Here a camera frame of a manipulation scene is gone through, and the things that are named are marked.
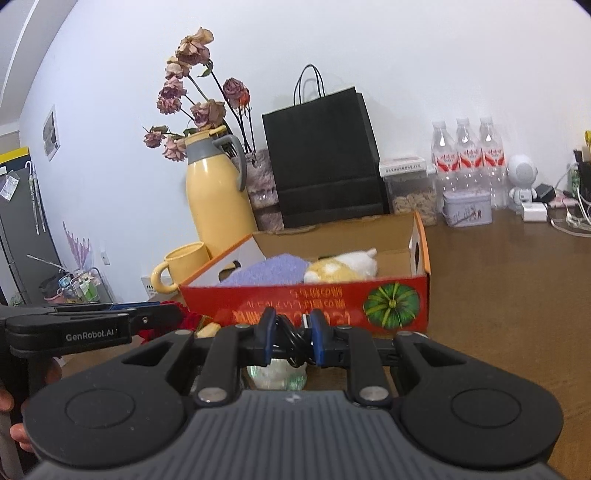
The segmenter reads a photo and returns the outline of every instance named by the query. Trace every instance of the finger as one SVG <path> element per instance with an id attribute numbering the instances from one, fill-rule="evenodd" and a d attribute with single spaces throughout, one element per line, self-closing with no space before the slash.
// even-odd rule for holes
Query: finger
<path id="1" fill-rule="evenodd" d="M 61 379 L 61 367 L 60 364 L 56 362 L 55 358 L 51 359 L 51 366 L 45 375 L 45 383 L 50 385 L 52 383 L 57 382 Z"/>
<path id="2" fill-rule="evenodd" d="M 15 442 L 20 442 L 20 443 L 29 443 L 30 442 L 27 432 L 25 432 L 25 427 L 22 423 L 17 423 L 16 425 L 13 425 L 12 427 L 10 427 L 10 437 Z"/>
<path id="3" fill-rule="evenodd" d="M 0 411 L 11 411 L 14 408 L 14 398 L 6 390 L 0 388 Z"/>
<path id="4" fill-rule="evenodd" d="M 33 453 L 33 447 L 31 446 L 30 443 L 24 443 L 24 442 L 20 442 L 19 445 L 21 446 L 21 448 L 29 453 Z"/>

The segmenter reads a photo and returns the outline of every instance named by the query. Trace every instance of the yellow thermos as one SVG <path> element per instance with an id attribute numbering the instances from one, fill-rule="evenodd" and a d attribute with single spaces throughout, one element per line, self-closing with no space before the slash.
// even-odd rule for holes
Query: yellow thermos
<path id="1" fill-rule="evenodd" d="M 256 222 L 246 193 L 246 156 L 234 135 L 211 138 L 225 126 L 193 134 L 187 145 L 187 200 L 199 240 L 215 258 L 246 235 Z M 231 143 L 238 155 L 239 171 L 220 149 Z"/>

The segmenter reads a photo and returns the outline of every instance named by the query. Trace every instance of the door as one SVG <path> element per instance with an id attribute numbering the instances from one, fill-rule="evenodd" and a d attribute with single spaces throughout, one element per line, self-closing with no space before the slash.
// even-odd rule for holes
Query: door
<path id="1" fill-rule="evenodd" d="M 43 303 L 44 296 L 39 288 L 42 281 L 58 273 L 57 267 L 27 258 L 28 255 L 60 263 L 53 240 L 49 233 L 43 232 L 39 212 L 39 235 L 35 230 L 33 203 L 29 190 L 28 169 L 16 172 L 20 178 L 17 189 L 10 202 L 0 197 L 0 238 L 15 277 L 16 285 L 26 303 Z"/>

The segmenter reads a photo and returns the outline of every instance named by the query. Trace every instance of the yellow mug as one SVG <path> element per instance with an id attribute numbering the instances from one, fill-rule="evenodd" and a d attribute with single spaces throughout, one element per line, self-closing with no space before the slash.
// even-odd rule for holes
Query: yellow mug
<path id="1" fill-rule="evenodd" d="M 174 293 L 178 290 L 179 284 L 191 277 L 207 262 L 209 262 L 209 253 L 203 242 L 188 244 L 166 255 L 164 261 L 152 272 L 150 281 L 158 293 Z M 162 272 L 167 268 L 174 282 L 172 285 L 164 285 L 160 280 Z"/>

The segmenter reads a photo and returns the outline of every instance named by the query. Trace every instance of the phone charger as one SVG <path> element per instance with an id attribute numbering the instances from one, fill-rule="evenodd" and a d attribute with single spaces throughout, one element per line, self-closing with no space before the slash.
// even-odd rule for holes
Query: phone charger
<path id="1" fill-rule="evenodd" d="M 521 216 L 524 222 L 545 222 L 548 210 L 545 203 L 522 203 Z"/>

